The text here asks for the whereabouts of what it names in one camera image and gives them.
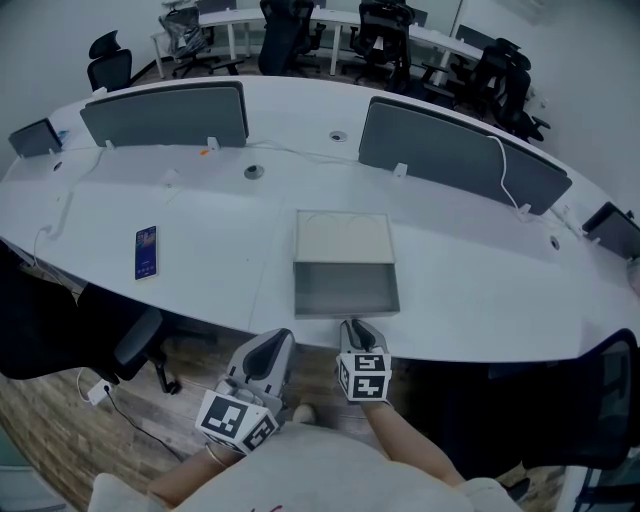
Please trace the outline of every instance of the chair backrest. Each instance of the chair backrest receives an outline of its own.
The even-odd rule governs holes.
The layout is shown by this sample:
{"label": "chair backrest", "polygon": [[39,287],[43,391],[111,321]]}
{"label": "chair backrest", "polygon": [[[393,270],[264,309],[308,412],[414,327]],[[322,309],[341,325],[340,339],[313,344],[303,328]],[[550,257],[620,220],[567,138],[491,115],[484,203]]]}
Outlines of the chair backrest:
{"label": "chair backrest", "polygon": [[413,9],[413,12],[415,13],[415,19],[413,20],[413,22],[417,23],[421,27],[426,26],[427,17],[429,16],[429,13],[427,11],[421,11],[420,9],[416,9],[415,7],[413,7],[412,9]]}
{"label": "chair backrest", "polygon": [[260,9],[267,22],[258,67],[263,75],[283,75],[294,50],[308,37],[313,2],[311,0],[262,0]]}
{"label": "chair backrest", "polygon": [[546,368],[527,404],[523,464],[615,469],[638,441],[638,345],[622,329]]}
{"label": "chair backrest", "polygon": [[505,77],[504,100],[496,104],[493,114],[496,121],[505,128],[519,122],[524,113],[527,92],[531,86],[531,77],[524,69],[509,66]]}
{"label": "chair backrest", "polygon": [[460,25],[458,27],[456,39],[464,40],[465,43],[479,50],[484,50],[487,46],[495,46],[496,44],[495,39],[466,25]]}
{"label": "chair backrest", "polygon": [[132,56],[129,50],[121,50],[116,41],[117,30],[96,39],[89,48],[89,58],[97,59],[87,67],[91,89],[105,87],[108,92],[125,89],[131,85]]}
{"label": "chair backrest", "polygon": [[0,282],[0,373],[31,379],[88,363],[71,292],[16,269],[0,269]]}
{"label": "chair backrest", "polygon": [[363,1],[360,32],[353,49],[368,62],[385,64],[408,56],[409,27],[415,19],[411,7],[393,2]]}
{"label": "chair backrest", "polygon": [[114,30],[96,39],[89,48],[89,58],[99,59],[116,53],[120,49],[120,45],[116,41],[117,33],[118,31]]}
{"label": "chair backrest", "polygon": [[493,83],[497,84],[502,80],[511,61],[503,49],[498,46],[487,46],[482,53],[482,58],[471,72],[469,87],[477,95],[484,95]]}
{"label": "chair backrest", "polygon": [[177,59],[190,57],[207,46],[199,19],[197,7],[186,7],[158,18],[160,25],[169,35],[169,55]]}
{"label": "chair backrest", "polygon": [[129,50],[119,50],[107,57],[94,60],[87,67],[91,89],[105,87],[107,91],[126,89],[131,85],[132,56]]}

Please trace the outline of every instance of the open box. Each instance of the open box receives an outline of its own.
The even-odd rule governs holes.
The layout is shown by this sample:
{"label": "open box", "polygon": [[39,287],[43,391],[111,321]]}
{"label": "open box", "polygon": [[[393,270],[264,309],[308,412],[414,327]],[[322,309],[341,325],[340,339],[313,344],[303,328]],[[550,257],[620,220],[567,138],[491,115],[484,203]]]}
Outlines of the open box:
{"label": "open box", "polygon": [[299,210],[294,272],[298,318],[400,311],[387,215]]}

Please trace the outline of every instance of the box lid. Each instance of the box lid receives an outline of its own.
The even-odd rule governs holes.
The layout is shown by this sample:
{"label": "box lid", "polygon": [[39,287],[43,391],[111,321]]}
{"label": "box lid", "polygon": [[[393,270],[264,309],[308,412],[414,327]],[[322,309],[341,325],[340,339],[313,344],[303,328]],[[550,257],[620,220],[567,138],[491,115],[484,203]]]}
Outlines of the box lid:
{"label": "box lid", "polygon": [[298,210],[295,261],[395,263],[385,214]]}

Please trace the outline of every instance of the white desk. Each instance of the white desk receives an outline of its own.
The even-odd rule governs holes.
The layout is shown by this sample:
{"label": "white desk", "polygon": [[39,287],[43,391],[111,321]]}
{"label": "white desk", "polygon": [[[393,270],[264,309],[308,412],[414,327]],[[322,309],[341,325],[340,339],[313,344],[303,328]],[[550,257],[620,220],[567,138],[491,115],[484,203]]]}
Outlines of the white desk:
{"label": "white desk", "polygon": [[[86,281],[233,329],[287,327],[299,343],[337,347],[337,320],[293,317],[295,209],[385,212],[392,221],[401,312],[370,321],[394,356],[563,359],[619,328],[640,332],[640,299],[620,258],[554,224],[521,224],[511,208],[488,199],[356,163],[371,97],[397,96],[320,80],[234,79],[244,85],[250,144],[273,140],[354,163],[321,164],[257,147],[201,156],[200,147],[154,146],[105,150],[89,173],[101,150],[86,148],[79,102],[51,116],[56,129],[73,132],[65,151],[17,161],[0,184],[0,236],[32,253],[38,230],[52,225],[61,234],[40,235],[38,258]],[[526,145],[461,114],[401,100]],[[346,132],[348,140],[331,141],[332,130]],[[574,185],[559,204],[570,205],[580,221],[609,199],[574,170],[526,146],[567,171]],[[63,165],[53,172],[57,161]],[[260,180],[243,177],[252,164],[264,166]],[[168,169],[182,177],[173,197],[162,187]],[[136,282],[135,232],[151,225],[158,226],[159,275]],[[552,233],[559,251],[550,244]]]}
{"label": "white desk", "polygon": [[[321,23],[331,23],[335,26],[333,36],[333,48],[331,51],[331,75],[336,74],[336,65],[340,53],[340,34],[342,26],[360,26],[360,15],[354,12],[334,11],[331,9],[315,8],[311,16],[312,21]],[[260,9],[238,9],[235,11],[220,11],[214,13],[203,14],[200,16],[201,27],[214,27],[217,25],[227,26],[227,36],[229,38],[229,54],[232,59],[237,58],[234,24],[244,24],[245,37],[245,55],[251,55],[251,47],[249,44],[249,23],[254,21],[264,21],[264,16]],[[151,40],[153,43],[156,64],[160,76],[164,78],[164,69],[162,66],[162,57],[158,46],[158,38],[161,33],[153,34]],[[462,41],[449,37],[435,30],[429,30],[418,25],[409,27],[409,37],[412,41],[428,46],[437,46],[445,51],[452,52],[463,57],[479,60],[482,57],[482,51],[470,46]]]}

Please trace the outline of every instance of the white sleeve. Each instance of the white sleeve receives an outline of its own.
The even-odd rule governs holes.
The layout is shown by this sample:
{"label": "white sleeve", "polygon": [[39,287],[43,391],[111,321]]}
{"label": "white sleeve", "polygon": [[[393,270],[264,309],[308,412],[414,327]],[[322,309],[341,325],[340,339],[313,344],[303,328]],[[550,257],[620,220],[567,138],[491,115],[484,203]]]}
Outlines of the white sleeve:
{"label": "white sleeve", "polygon": [[165,512],[160,503],[140,494],[113,475],[102,473],[93,481],[88,512]]}
{"label": "white sleeve", "polygon": [[490,478],[474,478],[456,489],[469,499],[476,512],[522,512],[507,491]]}

